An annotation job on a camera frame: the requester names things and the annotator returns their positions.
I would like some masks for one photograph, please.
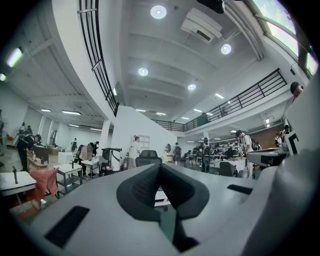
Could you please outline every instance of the tube light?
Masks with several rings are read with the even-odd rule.
[[[225,98],[222,95],[220,95],[219,93],[216,93],[215,96],[219,97],[220,99],[224,99]]]
[[[62,110],[62,113],[65,114],[72,114],[72,115],[81,115],[80,112],[78,111],[67,111],[67,110]]]
[[[3,74],[3,73],[1,73],[0,74],[0,81],[4,81],[4,80],[6,80],[6,76],[5,76],[5,74]]]
[[[22,51],[19,48],[15,48],[6,63],[8,64],[9,67],[12,68],[21,57],[22,57]]]

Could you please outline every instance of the ceiling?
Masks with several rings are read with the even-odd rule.
[[[289,104],[292,103],[292,99],[284,101],[281,104],[273,106],[259,114],[252,115],[248,118],[242,119],[240,121],[234,122],[232,124],[228,124],[226,126],[210,130],[208,131],[210,141],[216,141],[212,139],[225,139],[230,136],[233,136],[233,133],[230,132],[231,130],[241,130],[241,131],[252,131],[258,128],[265,129],[266,127],[266,119],[269,119],[270,127],[273,125],[278,125],[279,121],[284,116],[286,109],[288,108]],[[203,133],[199,133],[193,136],[184,137],[186,141],[194,141],[198,142],[201,141],[203,138]]]
[[[59,122],[101,129],[104,118],[86,98],[67,70],[52,40],[42,6],[30,11],[1,54],[6,84],[28,103]],[[14,48],[22,47],[23,57],[10,68],[5,61]],[[64,114],[62,110],[81,115]]]
[[[192,8],[197,8],[222,26],[222,37],[237,31],[236,25],[225,15],[198,3],[196,0],[131,0],[126,52],[125,74],[127,106],[146,110],[149,118],[173,120],[186,113],[221,87],[230,73],[236,73],[256,60],[256,55],[242,33],[229,41],[215,37],[207,44],[181,29]],[[151,16],[155,5],[166,8],[162,19]],[[228,55],[221,53],[224,44],[230,44]],[[148,70],[147,76],[138,74],[139,68]],[[189,84],[196,84],[194,91]],[[177,122],[185,123],[179,118]]]

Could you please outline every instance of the railing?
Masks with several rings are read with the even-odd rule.
[[[209,122],[218,120],[222,117],[230,115],[238,110],[241,110],[249,105],[256,103],[257,101],[263,99],[264,97],[276,92],[280,88],[287,84],[286,80],[280,73],[280,69],[276,69],[265,78],[261,79],[259,82],[255,83],[250,88],[241,92],[237,96],[228,100],[227,102],[205,112]],[[184,125],[184,130],[189,131],[200,125],[198,121],[203,118],[195,118]]]
[[[92,71],[100,85],[105,100],[113,114],[117,115],[118,103],[110,86],[104,56],[101,47],[99,30],[99,0],[79,0],[80,22],[86,50],[89,55]]]
[[[162,121],[162,120],[155,120],[155,119],[151,119],[151,120],[157,123],[158,125],[162,126],[164,129],[168,131],[177,131],[177,132],[185,131],[185,125],[183,123]]]

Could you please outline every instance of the ceiling light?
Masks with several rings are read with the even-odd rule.
[[[19,48],[15,48],[6,63],[8,64],[9,67],[12,68],[21,57],[22,57],[22,51]]]
[[[156,5],[151,8],[150,14],[155,19],[162,19],[167,15],[167,10],[161,5]]]
[[[223,53],[223,54],[229,54],[230,52],[231,52],[231,46],[230,46],[230,44],[224,44],[224,45],[222,45],[222,47],[221,47],[221,52]]]
[[[139,68],[138,73],[140,76],[145,77],[146,75],[148,75],[148,69],[141,67],[141,68]]]
[[[188,90],[189,90],[189,91],[193,91],[194,89],[196,89],[196,87],[197,87],[197,86],[196,86],[195,84],[193,84],[193,83],[192,83],[192,84],[189,84],[189,85],[188,85]]]
[[[6,80],[6,76],[5,76],[5,74],[0,74],[0,81],[4,81],[4,80]]]
[[[220,99],[224,99],[225,98],[222,95],[220,95],[219,93],[216,93],[215,96],[219,97]]]
[[[63,113],[65,114],[72,114],[72,115],[81,115],[80,112],[78,111],[67,111],[67,110],[62,110]]]

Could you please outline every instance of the person's hair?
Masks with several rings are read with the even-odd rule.
[[[236,133],[235,133],[235,136],[236,136],[237,138],[239,138],[240,134],[241,134],[241,131],[240,131],[240,130],[237,130]]]
[[[290,92],[292,93],[292,94],[294,94],[295,93],[295,90],[299,87],[299,83],[298,82],[293,82],[292,84],[291,84],[291,86],[290,86]]]
[[[36,136],[34,136],[35,138],[38,138],[38,142],[41,141],[41,135],[40,134],[37,134]]]

